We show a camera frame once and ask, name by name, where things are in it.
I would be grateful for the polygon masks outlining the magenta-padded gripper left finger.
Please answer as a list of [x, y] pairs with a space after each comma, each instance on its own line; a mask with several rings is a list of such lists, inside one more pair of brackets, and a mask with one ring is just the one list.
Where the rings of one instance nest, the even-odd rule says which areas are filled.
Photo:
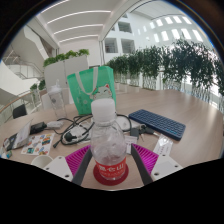
[[44, 170], [76, 185], [81, 185], [91, 158], [90, 146], [85, 146], [66, 157], [56, 157], [44, 167]]

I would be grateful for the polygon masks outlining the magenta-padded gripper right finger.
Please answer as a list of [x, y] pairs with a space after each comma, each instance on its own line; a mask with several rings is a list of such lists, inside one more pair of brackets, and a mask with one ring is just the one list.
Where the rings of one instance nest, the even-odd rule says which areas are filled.
[[144, 185], [182, 169], [182, 166], [171, 157], [158, 155], [134, 143], [131, 144], [131, 155]]

